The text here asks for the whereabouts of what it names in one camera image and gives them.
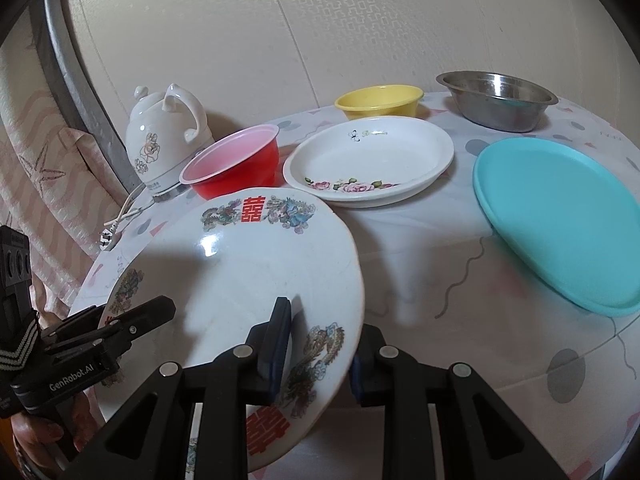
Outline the grey metal window frame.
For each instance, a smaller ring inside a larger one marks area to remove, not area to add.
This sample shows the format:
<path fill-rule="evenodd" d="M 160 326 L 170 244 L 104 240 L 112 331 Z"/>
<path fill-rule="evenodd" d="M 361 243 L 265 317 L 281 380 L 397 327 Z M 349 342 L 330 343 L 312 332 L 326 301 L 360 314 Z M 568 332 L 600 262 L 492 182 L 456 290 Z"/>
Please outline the grey metal window frame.
<path fill-rule="evenodd" d="M 32 0 L 28 13 L 44 78 L 67 125 L 91 134 L 120 184 L 133 190 L 140 179 L 82 64 L 67 0 Z"/>

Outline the white plate red characters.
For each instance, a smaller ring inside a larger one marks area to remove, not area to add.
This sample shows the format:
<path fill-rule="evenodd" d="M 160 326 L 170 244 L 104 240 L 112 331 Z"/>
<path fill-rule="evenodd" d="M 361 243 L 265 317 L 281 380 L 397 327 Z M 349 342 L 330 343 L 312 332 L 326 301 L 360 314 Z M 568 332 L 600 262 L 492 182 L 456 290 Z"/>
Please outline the white plate red characters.
<path fill-rule="evenodd" d="M 220 196 L 160 229 L 115 283 L 103 319 L 160 295 L 174 302 L 175 317 L 137 339 L 118 372 L 96 387 L 105 416 L 163 362 L 207 363 L 266 322 L 278 298 L 291 303 L 281 390 L 270 406 L 246 411 L 254 471 L 291 451 L 330 405 L 363 323 L 352 233 L 322 200 L 292 188 Z"/>

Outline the stainless steel bowl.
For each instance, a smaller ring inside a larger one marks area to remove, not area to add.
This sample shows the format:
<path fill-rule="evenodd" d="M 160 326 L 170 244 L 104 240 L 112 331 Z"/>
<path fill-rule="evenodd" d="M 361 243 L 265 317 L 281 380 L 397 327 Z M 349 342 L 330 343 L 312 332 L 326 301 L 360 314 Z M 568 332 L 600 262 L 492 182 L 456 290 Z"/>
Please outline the stainless steel bowl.
<path fill-rule="evenodd" d="M 558 97 L 526 79 L 483 72 L 454 70 L 439 74 L 461 115 L 474 124 L 499 131 L 529 133 Z"/>

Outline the white ceramic electric kettle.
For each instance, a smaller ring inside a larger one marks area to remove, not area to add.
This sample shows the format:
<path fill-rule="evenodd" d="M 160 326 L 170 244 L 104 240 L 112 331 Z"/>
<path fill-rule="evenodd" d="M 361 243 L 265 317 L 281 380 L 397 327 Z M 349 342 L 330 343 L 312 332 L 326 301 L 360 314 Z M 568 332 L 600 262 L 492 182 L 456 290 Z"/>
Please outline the white ceramic electric kettle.
<path fill-rule="evenodd" d="M 137 87 L 136 104 L 125 133 L 126 153 L 134 172 L 152 196 L 180 184 L 188 162 L 214 142 L 206 111 L 188 90 L 170 84 L 163 92 Z"/>

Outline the yellow plastic bowl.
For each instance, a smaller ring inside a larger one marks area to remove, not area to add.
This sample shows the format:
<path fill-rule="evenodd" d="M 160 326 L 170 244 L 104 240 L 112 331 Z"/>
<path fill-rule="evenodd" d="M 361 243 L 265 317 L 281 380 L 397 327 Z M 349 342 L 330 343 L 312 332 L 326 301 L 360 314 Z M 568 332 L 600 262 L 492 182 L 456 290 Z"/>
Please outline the yellow plastic bowl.
<path fill-rule="evenodd" d="M 334 106 L 349 120 L 376 116 L 416 116 L 424 91 L 410 84 L 381 84 L 347 92 Z"/>

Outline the white floral deep plate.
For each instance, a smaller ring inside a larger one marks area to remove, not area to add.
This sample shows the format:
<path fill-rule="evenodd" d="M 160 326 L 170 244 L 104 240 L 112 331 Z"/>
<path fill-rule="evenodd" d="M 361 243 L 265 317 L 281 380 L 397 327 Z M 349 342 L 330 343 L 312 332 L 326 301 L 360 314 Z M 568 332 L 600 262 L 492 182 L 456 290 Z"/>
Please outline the white floral deep plate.
<path fill-rule="evenodd" d="M 283 164 L 283 177 L 332 206 L 366 209 L 421 193 L 453 160 L 454 142 L 444 129 L 418 118 L 369 117 L 297 145 Z"/>

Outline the pink striped curtain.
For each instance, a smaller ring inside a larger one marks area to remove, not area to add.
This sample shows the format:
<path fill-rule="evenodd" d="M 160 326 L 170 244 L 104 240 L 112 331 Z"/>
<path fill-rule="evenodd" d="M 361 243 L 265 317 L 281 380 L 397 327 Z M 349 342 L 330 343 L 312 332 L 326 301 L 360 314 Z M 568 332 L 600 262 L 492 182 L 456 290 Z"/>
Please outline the pink striped curtain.
<path fill-rule="evenodd" d="M 70 128 L 47 84 L 29 21 L 1 46 L 1 215 L 30 245 L 32 306 L 66 318 L 126 193 L 89 133 Z"/>

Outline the turquoise plastic plate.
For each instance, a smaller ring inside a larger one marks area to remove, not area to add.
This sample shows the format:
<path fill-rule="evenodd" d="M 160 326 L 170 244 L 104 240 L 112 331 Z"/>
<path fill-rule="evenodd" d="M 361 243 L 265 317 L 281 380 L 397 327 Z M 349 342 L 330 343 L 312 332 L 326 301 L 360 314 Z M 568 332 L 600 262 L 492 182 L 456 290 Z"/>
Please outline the turquoise plastic plate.
<path fill-rule="evenodd" d="M 639 310 L 639 204 L 612 172 L 574 148 L 515 138 L 473 168 L 480 208 L 541 281 L 604 316 Z"/>

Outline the red plastic bowl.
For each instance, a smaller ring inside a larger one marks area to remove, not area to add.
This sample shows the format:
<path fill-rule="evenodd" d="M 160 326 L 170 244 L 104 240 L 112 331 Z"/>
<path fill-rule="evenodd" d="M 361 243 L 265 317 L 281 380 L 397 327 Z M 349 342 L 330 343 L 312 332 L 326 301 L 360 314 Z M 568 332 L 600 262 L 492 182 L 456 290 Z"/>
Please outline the red plastic bowl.
<path fill-rule="evenodd" d="M 273 186 L 279 163 L 279 132 L 278 126 L 263 124 L 216 141 L 186 164 L 180 182 L 204 200 L 246 188 Z"/>

